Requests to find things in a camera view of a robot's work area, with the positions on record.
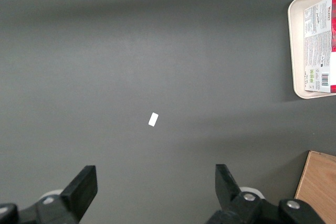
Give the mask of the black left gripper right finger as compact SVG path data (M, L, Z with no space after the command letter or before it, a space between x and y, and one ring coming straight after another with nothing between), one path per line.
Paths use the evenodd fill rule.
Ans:
M273 205L259 191L243 190L225 164L215 166L215 192L221 210L207 223L324 223L305 201L285 198Z

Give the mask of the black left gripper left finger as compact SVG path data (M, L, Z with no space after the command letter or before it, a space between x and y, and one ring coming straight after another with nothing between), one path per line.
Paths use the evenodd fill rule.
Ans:
M65 189L45 193L28 208L1 204L1 223L79 223L97 192L96 167L87 165Z

